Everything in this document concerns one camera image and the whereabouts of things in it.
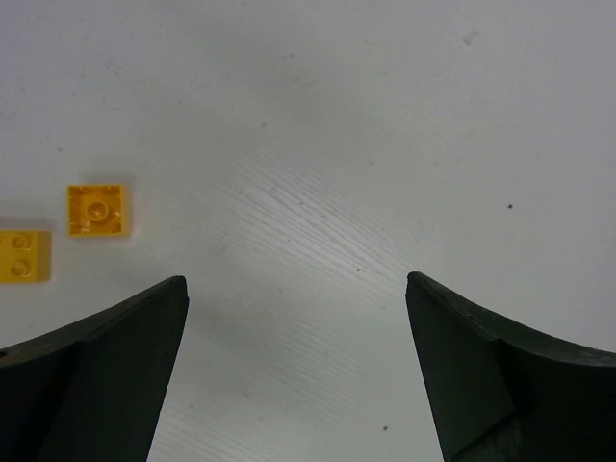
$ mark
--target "white table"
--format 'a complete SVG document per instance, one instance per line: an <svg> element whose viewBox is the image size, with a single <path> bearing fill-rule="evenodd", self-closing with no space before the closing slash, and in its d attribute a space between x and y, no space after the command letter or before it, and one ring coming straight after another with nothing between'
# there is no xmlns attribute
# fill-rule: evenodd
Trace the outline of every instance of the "white table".
<svg viewBox="0 0 616 462"><path fill-rule="evenodd" d="M151 461L442 460L410 270L616 350L615 2L4 3L0 227L55 235L0 343L186 275ZM129 241L65 235L90 181Z"/></svg>

